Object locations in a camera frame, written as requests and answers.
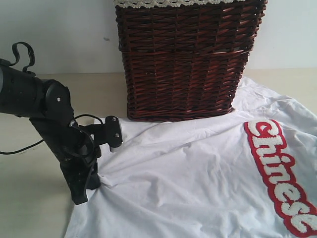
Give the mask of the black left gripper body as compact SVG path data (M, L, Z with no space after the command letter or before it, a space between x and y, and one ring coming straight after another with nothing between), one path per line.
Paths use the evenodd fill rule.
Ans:
M84 173L89 179L92 171L98 171L97 158L101 156L101 150L94 142L92 126L55 124L57 158L65 180L70 173Z

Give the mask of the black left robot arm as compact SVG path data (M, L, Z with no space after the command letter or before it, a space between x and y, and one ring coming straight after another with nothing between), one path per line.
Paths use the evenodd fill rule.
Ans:
M41 80L11 68L2 59L0 111L29 119L59 161L74 204L87 202L89 181L96 178L95 145L74 117L69 89L56 80Z

